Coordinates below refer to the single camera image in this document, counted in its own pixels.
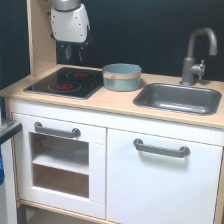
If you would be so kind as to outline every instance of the silver faucet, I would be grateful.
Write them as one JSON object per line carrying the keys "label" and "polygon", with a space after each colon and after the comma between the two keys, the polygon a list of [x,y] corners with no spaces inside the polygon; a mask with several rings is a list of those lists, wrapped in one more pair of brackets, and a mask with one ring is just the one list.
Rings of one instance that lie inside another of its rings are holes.
{"label": "silver faucet", "polygon": [[197,36],[208,35],[210,41],[209,55],[217,55],[217,39],[215,33],[210,28],[202,28],[195,30],[189,39],[187,57],[184,59],[184,67],[181,85],[184,86],[193,86],[195,85],[194,75],[198,75],[199,79],[202,79],[205,71],[204,60],[201,61],[201,64],[195,64],[194,53],[194,44]]}

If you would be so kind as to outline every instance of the teal pot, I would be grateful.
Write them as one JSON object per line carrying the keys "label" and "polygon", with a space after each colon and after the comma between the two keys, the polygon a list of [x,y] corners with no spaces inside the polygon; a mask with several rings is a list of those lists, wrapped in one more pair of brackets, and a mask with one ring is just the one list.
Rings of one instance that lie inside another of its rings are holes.
{"label": "teal pot", "polygon": [[111,64],[103,67],[104,86],[112,91],[128,92],[138,89],[142,69],[138,65]]}

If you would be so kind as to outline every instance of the stovetop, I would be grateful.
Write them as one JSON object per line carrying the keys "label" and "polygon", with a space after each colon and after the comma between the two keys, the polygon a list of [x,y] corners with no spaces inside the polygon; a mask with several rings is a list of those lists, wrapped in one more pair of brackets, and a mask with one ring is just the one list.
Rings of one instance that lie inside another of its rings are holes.
{"label": "stovetop", "polygon": [[103,86],[101,71],[64,67],[34,83],[25,92],[87,99]]}

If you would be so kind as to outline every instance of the dark wall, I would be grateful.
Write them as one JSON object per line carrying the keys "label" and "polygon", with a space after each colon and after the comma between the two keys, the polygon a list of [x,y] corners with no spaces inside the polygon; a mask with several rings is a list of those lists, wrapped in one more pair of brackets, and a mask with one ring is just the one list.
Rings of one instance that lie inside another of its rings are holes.
{"label": "dark wall", "polygon": [[207,37],[197,39],[195,55],[206,60],[205,79],[224,80],[224,1],[82,2],[95,39],[84,65],[101,68],[110,63],[133,63],[146,73],[181,76],[190,34],[210,27],[217,35],[218,56],[208,56]]}
{"label": "dark wall", "polygon": [[30,74],[26,0],[0,1],[0,89]]}
{"label": "dark wall", "polygon": [[[95,39],[83,65],[133,63],[146,73],[181,76],[190,34],[210,27],[217,35],[218,56],[208,56],[207,37],[197,39],[195,55],[206,60],[205,79],[224,80],[224,1],[82,2]],[[26,14],[26,0],[0,1],[0,89],[30,73]]]}

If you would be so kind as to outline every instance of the sink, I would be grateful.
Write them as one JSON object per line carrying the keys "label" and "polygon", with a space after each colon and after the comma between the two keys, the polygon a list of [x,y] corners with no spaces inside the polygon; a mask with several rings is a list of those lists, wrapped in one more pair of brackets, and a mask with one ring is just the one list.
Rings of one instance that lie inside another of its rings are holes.
{"label": "sink", "polygon": [[133,102],[140,107],[211,115],[216,113],[221,97],[211,89],[155,83],[147,85]]}

